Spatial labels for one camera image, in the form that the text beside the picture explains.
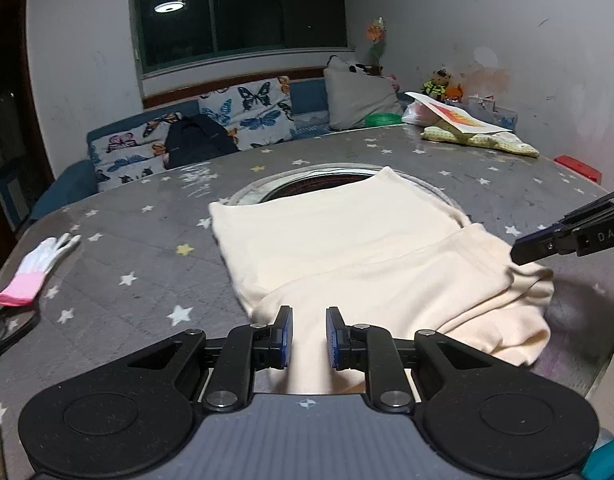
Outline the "cream white sweater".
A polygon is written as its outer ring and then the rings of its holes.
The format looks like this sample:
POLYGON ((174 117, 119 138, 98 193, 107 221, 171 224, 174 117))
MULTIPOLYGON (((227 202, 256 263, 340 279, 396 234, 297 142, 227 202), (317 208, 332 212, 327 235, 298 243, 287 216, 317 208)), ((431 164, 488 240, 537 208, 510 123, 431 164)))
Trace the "cream white sweater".
POLYGON ((271 376, 294 394, 356 390, 362 377, 328 359, 325 311, 398 338, 437 330, 514 365, 534 363, 550 338, 549 269, 518 266, 510 246, 461 210, 392 169, 271 202, 209 207, 242 307, 258 323, 293 311, 291 362, 271 376))

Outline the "red box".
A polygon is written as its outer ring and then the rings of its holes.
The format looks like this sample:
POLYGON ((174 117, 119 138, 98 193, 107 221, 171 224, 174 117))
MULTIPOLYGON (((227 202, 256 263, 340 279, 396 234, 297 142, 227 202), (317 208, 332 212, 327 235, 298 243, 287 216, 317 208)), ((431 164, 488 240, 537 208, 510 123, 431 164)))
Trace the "red box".
POLYGON ((602 182, 602 173, 596 168, 581 162, 580 160, 569 156, 569 155, 560 155, 557 156, 554 161, 565 167, 569 170, 574 171, 576 174, 579 174, 582 177, 585 177, 592 182, 600 184, 602 182))

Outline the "yellow patterned cloth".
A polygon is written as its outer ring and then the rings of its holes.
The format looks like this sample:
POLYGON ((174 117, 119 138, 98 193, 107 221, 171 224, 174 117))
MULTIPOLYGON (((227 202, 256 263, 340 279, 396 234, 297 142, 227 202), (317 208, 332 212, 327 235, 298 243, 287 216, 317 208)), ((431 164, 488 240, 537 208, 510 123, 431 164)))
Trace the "yellow patterned cloth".
POLYGON ((511 132, 463 133, 450 126, 429 126, 422 131, 422 138, 434 142, 446 142, 472 148, 487 148, 512 155, 538 158, 540 153, 533 145, 525 143, 511 132))

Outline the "grey star-patterned table cover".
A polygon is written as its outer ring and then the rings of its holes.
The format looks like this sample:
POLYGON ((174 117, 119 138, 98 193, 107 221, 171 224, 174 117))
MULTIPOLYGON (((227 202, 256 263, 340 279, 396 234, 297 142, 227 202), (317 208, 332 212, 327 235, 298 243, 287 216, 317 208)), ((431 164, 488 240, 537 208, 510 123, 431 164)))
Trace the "grey star-patterned table cover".
POLYGON ((394 126, 216 158, 55 211, 30 226, 0 271, 1 290, 45 238, 68 231, 81 237, 42 290, 39 324, 0 357, 8 476, 32 474, 17 419, 37 392, 180 330, 200 327, 221 337, 244 321, 211 234, 211 203, 281 172, 341 162, 389 167, 429 182, 507 242, 604 194, 546 157, 431 143, 414 128, 394 126))

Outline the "white orange paper booklet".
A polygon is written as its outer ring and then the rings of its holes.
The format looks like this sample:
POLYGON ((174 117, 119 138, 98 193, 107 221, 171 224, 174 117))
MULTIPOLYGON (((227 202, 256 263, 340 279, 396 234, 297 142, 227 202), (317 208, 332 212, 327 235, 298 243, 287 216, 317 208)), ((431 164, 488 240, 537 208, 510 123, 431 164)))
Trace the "white orange paper booklet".
POLYGON ((452 125, 453 128, 456 128, 461 133, 490 134, 502 131, 511 132, 511 129, 509 128, 490 124, 489 122, 483 122, 482 120, 472 117, 462 108, 433 100, 426 94, 408 91, 406 92, 406 96, 410 96, 415 102, 426 107, 430 112, 441 118, 441 120, 448 122, 449 125, 452 125))

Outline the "round induction cooker inset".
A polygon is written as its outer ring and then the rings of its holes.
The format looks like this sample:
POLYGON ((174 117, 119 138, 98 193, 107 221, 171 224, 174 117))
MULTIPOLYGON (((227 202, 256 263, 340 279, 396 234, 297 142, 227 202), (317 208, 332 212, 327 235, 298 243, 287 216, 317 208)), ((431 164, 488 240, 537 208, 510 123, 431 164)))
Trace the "round induction cooker inset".
POLYGON ((393 228, 447 235, 471 226, 432 185, 391 167, 317 165, 261 179, 211 204, 216 234, 345 234, 393 228))

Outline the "white plastic bag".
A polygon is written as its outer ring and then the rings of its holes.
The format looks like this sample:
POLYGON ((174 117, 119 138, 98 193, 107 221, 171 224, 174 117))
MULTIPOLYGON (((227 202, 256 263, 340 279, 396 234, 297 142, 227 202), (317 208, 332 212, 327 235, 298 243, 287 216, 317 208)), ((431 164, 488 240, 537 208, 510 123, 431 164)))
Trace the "white plastic bag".
POLYGON ((406 107, 401 120, 408 125, 426 128, 435 125, 439 121, 439 117, 424 104, 413 101, 406 107))

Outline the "yellow black plush toy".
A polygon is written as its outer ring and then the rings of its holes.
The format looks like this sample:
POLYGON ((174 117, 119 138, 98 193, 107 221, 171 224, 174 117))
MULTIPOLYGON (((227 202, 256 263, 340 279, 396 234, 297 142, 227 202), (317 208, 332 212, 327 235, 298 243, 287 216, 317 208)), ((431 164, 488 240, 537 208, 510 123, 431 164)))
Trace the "yellow black plush toy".
POLYGON ((435 70, 431 78, 422 84, 421 92, 431 99, 445 103, 459 103, 464 96, 461 84, 451 85, 451 75, 446 68, 435 70))

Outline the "green round bowl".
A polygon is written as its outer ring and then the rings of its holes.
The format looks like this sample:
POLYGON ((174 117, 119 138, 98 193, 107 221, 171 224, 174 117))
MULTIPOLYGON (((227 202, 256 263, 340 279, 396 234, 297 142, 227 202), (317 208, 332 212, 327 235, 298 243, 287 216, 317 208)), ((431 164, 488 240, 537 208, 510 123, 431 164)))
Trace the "green round bowl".
POLYGON ((377 128, 399 125, 403 122, 400 114, 375 113, 365 118, 365 128, 377 128))

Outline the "black backpack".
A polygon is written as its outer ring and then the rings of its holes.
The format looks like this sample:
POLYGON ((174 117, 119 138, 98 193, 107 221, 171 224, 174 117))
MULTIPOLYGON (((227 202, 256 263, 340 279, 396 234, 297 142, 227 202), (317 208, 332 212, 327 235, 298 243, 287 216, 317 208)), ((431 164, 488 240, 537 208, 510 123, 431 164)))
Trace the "black backpack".
POLYGON ((168 131, 165 141, 167 170, 206 162, 239 150, 222 127, 207 115, 183 116, 168 131))

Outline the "teal jacket sleeve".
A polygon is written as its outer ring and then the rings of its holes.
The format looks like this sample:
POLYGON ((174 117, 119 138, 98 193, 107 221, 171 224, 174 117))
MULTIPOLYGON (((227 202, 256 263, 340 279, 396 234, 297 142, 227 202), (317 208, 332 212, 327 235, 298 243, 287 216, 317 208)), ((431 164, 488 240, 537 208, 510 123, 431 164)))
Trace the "teal jacket sleeve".
POLYGON ((614 480, 614 439, 592 452, 585 466, 589 480, 614 480))

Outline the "white pink work glove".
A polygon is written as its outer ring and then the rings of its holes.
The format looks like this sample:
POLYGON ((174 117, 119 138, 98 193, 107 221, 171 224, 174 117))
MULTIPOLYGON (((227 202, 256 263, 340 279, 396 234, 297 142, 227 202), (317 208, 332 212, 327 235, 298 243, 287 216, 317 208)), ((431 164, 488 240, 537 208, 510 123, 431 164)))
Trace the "white pink work glove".
POLYGON ((60 238, 48 237, 42 240, 22 258, 8 286, 0 291, 0 306, 30 306, 54 266, 79 243, 80 238, 80 235, 64 233, 60 238))

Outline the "butterfly print cushion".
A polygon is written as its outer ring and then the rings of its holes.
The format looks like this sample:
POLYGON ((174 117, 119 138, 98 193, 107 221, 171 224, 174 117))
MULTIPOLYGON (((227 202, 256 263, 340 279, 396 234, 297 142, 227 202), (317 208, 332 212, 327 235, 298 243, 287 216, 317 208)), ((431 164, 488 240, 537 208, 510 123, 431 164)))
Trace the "butterfly print cushion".
POLYGON ((173 168, 293 138, 290 79, 240 84, 201 96, 190 114, 160 112, 90 144, 100 192, 173 168))

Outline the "grey white pillow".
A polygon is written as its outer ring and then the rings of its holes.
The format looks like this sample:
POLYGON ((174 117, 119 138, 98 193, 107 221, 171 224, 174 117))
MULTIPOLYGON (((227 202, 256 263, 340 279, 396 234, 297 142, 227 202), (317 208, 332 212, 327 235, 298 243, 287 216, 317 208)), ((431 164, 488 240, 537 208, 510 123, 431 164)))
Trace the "grey white pillow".
POLYGON ((348 63, 333 55, 323 71, 332 130, 360 128, 372 114, 403 115, 389 79, 350 69, 348 63))

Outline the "black scissors tool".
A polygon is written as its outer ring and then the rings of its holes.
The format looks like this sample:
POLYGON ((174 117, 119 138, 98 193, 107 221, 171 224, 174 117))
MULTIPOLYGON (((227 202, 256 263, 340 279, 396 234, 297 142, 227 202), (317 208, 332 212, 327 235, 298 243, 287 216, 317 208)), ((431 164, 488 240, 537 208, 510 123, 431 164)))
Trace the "black scissors tool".
POLYGON ((0 309, 0 357, 22 340, 40 322, 36 308, 2 307, 0 309))

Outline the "blue sofa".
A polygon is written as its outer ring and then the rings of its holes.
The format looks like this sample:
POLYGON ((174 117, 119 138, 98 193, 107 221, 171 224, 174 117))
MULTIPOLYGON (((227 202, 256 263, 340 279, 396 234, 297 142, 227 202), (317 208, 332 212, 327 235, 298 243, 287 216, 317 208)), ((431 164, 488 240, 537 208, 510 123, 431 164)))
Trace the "blue sofa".
POLYGON ((293 81, 281 75, 113 122, 86 135, 88 157, 57 178, 30 221, 166 170, 322 136, 330 132, 329 104, 324 78, 293 81))

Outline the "orange artificial flower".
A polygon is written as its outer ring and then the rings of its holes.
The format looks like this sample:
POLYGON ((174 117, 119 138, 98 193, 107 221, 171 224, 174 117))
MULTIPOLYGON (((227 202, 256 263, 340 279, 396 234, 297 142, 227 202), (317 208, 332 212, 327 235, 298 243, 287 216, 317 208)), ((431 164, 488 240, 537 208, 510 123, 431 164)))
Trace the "orange artificial flower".
POLYGON ((371 42, 368 55, 373 64, 380 62, 386 44, 386 25, 382 16, 376 18, 367 28, 365 33, 371 42))

